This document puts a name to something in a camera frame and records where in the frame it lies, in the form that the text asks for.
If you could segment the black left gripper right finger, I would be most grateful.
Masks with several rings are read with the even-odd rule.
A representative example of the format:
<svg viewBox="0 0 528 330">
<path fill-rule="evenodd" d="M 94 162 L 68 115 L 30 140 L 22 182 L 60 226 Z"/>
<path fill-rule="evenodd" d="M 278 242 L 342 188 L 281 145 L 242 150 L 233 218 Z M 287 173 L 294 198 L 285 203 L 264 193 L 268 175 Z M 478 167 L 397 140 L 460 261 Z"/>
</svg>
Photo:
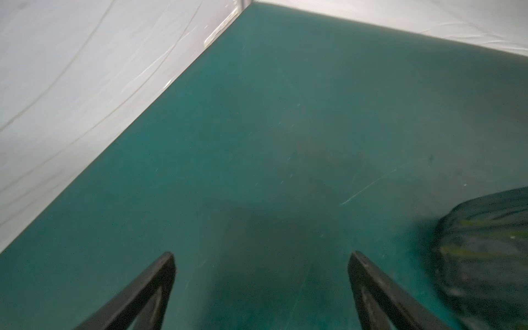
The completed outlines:
<svg viewBox="0 0 528 330">
<path fill-rule="evenodd" d="M 352 253 L 347 271 L 363 329 L 450 328 L 361 252 Z"/>
</svg>

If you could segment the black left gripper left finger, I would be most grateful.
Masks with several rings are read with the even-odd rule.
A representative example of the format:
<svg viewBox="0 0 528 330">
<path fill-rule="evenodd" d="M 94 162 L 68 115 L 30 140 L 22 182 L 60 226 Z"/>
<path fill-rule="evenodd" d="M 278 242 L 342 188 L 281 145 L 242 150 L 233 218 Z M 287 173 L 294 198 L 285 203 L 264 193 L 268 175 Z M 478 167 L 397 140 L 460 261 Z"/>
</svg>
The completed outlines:
<svg viewBox="0 0 528 330">
<path fill-rule="evenodd" d="M 165 252 L 77 329 L 161 329 L 176 264 Z"/>
</svg>

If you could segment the dark red glass vase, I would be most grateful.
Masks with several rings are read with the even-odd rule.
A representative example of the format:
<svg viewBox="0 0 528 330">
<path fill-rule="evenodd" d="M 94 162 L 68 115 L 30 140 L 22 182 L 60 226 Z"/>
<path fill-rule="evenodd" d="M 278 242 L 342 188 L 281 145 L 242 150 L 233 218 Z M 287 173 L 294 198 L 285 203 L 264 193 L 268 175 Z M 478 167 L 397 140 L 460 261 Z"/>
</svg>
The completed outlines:
<svg viewBox="0 0 528 330">
<path fill-rule="evenodd" d="M 527 328 L 527 188 L 468 200 L 432 244 L 440 297 L 467 329 Z"/>
</svg>

